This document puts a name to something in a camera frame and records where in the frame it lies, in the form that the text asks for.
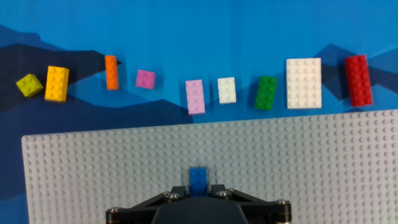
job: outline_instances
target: bolt head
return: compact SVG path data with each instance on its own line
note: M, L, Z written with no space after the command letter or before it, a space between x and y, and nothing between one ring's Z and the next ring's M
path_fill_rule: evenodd
M289 200L285 200L285 199L277 199L277 200L275 200L274 202L275 202L276 204L278 204L278 205L287 205L287 204L290 203Z
M178 193L170 193L170 194L168 194L166 197L169 198L169 199L171 199L171 200L176 200L176 199L180 198L181 195L178 194Z
M117 213L120 212L122 209L122 207L111 207L110 209L108 209L108 211L110 211L111 213Z
M219 196L219 197L227 197L227 196L230 195L231 193L229 193L229 192L226 191L226 190L220 190L220 191L217 192L216 194L217 194L217 196Z

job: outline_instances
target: gray lego baseplate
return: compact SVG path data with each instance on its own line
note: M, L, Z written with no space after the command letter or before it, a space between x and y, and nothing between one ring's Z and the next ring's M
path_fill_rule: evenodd
M293 223L398 223L398 110L24 136L30 224L104 223L189 167L264 200Z

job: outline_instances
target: dark blue mountain pattern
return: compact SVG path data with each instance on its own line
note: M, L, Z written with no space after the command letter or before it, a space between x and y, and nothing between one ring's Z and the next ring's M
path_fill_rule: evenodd
M23 135L193 123L186 109L165 100L106 108L71 95L65 103L35 98L0 115L0 177L7 182L1 187L0 200L25 192Z
M63 51L57 46L42 41L38 34L18 32L0 25L0 48L13 44L25 44L41 49Z
M44 97L41 91L33 98L26 98L16 82L31 73L45 86L48 66L69 68L69 84L102 72L105 69L104 55L94 50L53 51L23 44L0 49L0 113L29 101Z

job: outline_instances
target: pink lego brick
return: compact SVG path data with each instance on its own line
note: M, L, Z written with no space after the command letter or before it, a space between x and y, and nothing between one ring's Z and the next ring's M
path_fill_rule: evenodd
M153 90L155 88L156 75L154 72L138 70L136 87Z
M187 89L188 114L204 114L205 98L201 80L186 81L185 88Z

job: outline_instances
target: lime green lego brick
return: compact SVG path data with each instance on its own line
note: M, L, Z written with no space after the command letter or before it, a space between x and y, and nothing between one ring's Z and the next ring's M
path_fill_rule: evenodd
M32 97L43 89L43 86L37 77L32 74L28 74L24 78L20 79L16 85L25 97Z
M277 79L273 77L262 76L260 78L259 90L257 91L256 104L257 109L271 110L274 104L275 89Z

